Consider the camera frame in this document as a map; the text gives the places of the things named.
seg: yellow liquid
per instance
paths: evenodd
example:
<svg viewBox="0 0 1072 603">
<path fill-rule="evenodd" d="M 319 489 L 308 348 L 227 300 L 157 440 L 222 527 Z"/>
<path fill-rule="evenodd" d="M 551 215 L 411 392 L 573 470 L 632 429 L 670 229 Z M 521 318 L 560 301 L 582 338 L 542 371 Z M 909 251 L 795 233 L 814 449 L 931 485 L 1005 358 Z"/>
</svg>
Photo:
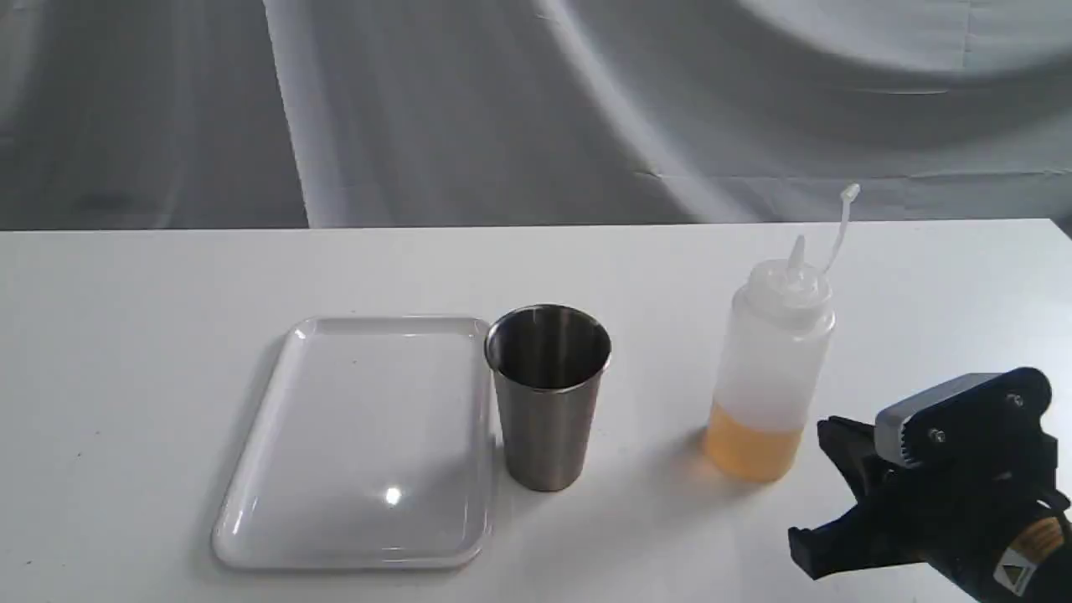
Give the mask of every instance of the yellow liquid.
<svg viewBox="0 0 1072 603">
<path fill-rule="evenodd" d="M 717 403 L 703 452 L 725 473 L 747 482 L 774 482 L 789 472 L 804 429 L 756 431 L 733 421 Z"/>
</svg>

